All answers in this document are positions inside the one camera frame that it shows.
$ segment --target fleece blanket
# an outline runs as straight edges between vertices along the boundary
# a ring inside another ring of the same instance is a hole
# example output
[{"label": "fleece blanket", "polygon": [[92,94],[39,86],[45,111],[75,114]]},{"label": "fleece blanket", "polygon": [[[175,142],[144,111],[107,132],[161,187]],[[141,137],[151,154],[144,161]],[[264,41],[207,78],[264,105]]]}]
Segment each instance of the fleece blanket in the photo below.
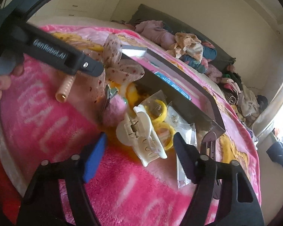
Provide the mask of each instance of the fleece blanket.
[{"label": "fleece blanket", "polygon": [[[130,30],[61,25],[48,25],[43,29],[47,32],[76,33],[99,44],[103,44],[113,32],[122,43],[149,47],[192,77],[213,95],[226,127],[226,133],[217,141],[217,160],[239,160],[261,203],[259,160],[249,133],[230,105],[183,62],[150,45]],[[155,67],[141,59],[139,62],[144,67]],[[11,88],[3,93],[0,119],[8,151],[28,183],[42,160],[57,162],[79,153],[84,145],[99,137],[102,129],[95,122],[94,103],[83,98],[82,91],[72,89],[67,103],[56,101],[55,92],[61,79],[55,69],[28,56],[25,57],[24,68],[25,73],[13,77]],[[172,78],[157,67],[155,70]],[[187,86],[176,83],[188,92]],[[201,99],[196,101],[205,110]],[[180,224],[195,185],[177,188],[176,154],[171,149],[167,155],[167,159],[157,159],[145,168],[131,147],[121,145],[113,134],[109,136],[109,145],[96,176],[85,185],[103,226]],[[67,221],[73,223],[65,184],[61,182],[60,185]],[[217,206],[218,201],[213,200],[206,223],[214,220]]]}]

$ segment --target curtain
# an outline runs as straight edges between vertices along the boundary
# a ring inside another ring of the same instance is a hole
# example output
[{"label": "curtain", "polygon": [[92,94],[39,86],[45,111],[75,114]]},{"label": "curtain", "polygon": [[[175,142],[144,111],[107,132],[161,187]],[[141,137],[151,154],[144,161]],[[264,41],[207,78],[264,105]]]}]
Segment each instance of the curtain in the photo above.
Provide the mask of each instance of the curtain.
[{"label": "curtain", "polygon": [[252,125],[253,132],[262,142],[274,128],[275,119],[283,112],[283,83],[269,106],[262,112]]}]

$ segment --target pink pom-pom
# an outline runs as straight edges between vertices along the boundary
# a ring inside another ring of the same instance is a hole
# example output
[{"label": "pink pom-pom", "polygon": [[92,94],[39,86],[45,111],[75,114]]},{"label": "pink pom-pom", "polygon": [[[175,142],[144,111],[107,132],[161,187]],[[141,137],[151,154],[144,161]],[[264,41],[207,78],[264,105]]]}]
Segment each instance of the pink pom-pom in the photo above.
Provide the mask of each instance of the pink pom-pom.
[{"label": "pink pom-pom", "polygon": [[116,127],[124,120],[127,106],[120,95],[116,95],[110,100],[107,109],[103,112],[103,125],[107,127]]}]

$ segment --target metal spring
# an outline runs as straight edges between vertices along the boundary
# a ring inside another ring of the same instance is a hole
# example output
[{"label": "metal spring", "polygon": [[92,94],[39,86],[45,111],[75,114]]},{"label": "metal spring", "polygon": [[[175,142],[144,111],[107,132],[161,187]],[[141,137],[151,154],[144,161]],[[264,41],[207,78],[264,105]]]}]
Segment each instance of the metal spring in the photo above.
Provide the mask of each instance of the metal spring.
[{"label": "metal spring", "polygon": [[60,103],[66,102],[75,79],[76,76],[67,75],[65,77],[62,85],[59,87],[57,93],[55,94],[55,98],[57,101],[59,101]]}]

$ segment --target gray headboard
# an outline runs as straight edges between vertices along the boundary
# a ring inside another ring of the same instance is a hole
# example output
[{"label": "gray headboard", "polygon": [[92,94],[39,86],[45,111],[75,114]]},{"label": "gray headboard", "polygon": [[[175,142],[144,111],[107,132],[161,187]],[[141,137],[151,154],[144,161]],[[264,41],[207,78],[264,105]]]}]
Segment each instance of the gray headboard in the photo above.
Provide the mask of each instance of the gray headboard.
[{"label": "gray headboard", "polygon": [[140,4],[137,11],[133,14],[129,24],[133,25],[136,21],[147,21],[147,20],[162,20],[168,27],[173,31],[173,34],[176,32],[186,31],[192,34],[195,34],[200,40],[208,40],[211,42],[217,51],[217,57],[210,62],[220,71],[223,71],[226,66],[233,64],[235,58],[229,56],[221,47],[214,43],[210,38],[206,37],[204,34],[194,29],[193,27],[187,25],[186,23],[176,19],[166,13],[163,13],[154,8],[148,7],[147,5]]}]

